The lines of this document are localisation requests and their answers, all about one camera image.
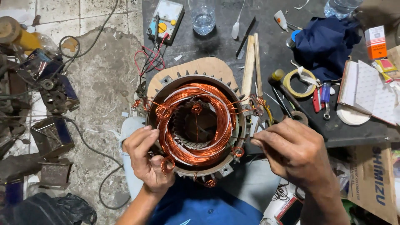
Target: red wire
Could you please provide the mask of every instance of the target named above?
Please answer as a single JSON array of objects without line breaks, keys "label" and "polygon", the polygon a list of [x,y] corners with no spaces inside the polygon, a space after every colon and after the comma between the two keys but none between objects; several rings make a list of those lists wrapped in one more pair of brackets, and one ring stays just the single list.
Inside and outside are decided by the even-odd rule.
[{"label": "red wire", "polygon": [[166,34],[164,35],[164,37],[163,37],[163,39],[162,39],[162,42],[161,42],[160,46],[158,47],[158,52],[157,52],[157,54],[156,54],[155,52],[153,52],[151,49],[149,49],[149,48],[147,48],[147,47],[145,47],[145,46],[142,46],[143,50],[144,50],[144,49],[147,49],[147,50],[151,51],[151,53],[156,54],[156,55],[153,57],[153,60],[150,62],[150,65],[147,67],[146,70],[143,71],[143,73],[140,73],[141,70],[140,70],[140,68],[139,68],[139,66],[138,66],[138,63],[136,62],[136,55],[137,55],[138,53],[142,52],[142,53],[144,53],[144,54],[146,55],[147,58],[150,58],[150,56],[147,55],[147,53],[146,53],[145,51],[137,51],[137,52],[135,53],[134,60],[135,60],[135,65],[136,65],[136,67],[138,68],[138,71],[139,71],[139,73],[140,73],[139,76],[143,76],[143,74],[145,74],[146,71],[149,70],[150,66],[153,66],[153,67],[154,67],[156,70],[158,70],[158,71],[162,71],[162,70],[165,68],[164,60],[163,60],[161,57],[160,57],[160,59],[161,59],[161,61],[162,61],[162,68],[157,68],[155,65],[153,65],[153,63],[154,63],[154,60],[157,58],[158,54],[160,53],[160,49],[161,49],[162,43],[164,43],[164,40],[165,40],[168,36],[169,36],[168,33],[166,33]]}]

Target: hammer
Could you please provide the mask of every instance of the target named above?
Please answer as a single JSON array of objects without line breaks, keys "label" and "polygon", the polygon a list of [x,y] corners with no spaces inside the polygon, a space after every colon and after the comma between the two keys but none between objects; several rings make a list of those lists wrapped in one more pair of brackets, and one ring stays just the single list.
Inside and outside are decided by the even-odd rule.
[{"label": "hammer", "polygon": [[286,95],[286,98],[293,103],[294,107],[304,113],[304,115],[308,118],[308,125],[314,129],[317,133],[322,135],[324,138],[324,141],[328,141],[327,137],[324,135],[324,132],[322,129],[318,126],[317,122],[308,114],[308,112],[305,111],[305,109],[300,105],[300,103],[295,99],[295,97],[287,90],[287,88],[282,84],[280,81],[284,75],[283,70],[278,69],[274,73],[271,74],[270,77],[268,77],[268,83],[272,86],[272,89],[275,88],[280,88],[282,93]]}]

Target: notebook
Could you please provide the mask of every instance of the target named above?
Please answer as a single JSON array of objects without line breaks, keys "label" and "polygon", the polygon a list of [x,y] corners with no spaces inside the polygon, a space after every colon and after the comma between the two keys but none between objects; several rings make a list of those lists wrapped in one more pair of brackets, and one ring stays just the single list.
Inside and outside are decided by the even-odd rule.
[{"label": "notebook", "polygon": [[399,122],[395,110],[399,105],[397,89],[385,84],[384,78],[375,68],[360,60],[358,63],[347,61],[338,104],[350,106],[392,125]]}]

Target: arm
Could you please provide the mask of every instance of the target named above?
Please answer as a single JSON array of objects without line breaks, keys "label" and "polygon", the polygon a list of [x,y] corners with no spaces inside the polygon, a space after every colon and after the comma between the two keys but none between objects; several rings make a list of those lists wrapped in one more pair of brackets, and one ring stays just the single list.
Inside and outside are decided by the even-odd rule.
[{"label": "arm", "polygon": [[164,195],[151,192],[146,184],[129,205],[116,225],[144,225]]},{"label": "arm", "polygon": [[254,134],[252,143],[264,149],[273,173],[306,192],[302,225],[350,224],[321,135],[288,118]]},{"label": "arm", "polygon": [[123,151],[130,156],[135,176],[144,184],[116,225],[146,224],[156,205],[175,182],[174,173],[162,173],[161,162],[164,158],[157,155],[150,159],[148,155],[159,133],[158,129],[152,130],[151,126],[140,128],[122,144]]}]

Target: blue shirt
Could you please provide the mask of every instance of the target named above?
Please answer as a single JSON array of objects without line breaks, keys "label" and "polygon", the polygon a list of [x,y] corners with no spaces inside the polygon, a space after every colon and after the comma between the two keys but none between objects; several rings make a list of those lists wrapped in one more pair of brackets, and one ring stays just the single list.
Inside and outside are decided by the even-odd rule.
[{"label": "blue shirt", "polygon": [[263,213],[222,188],[207,188],[176,176],[157,205],[151,225],[259,225]]}]

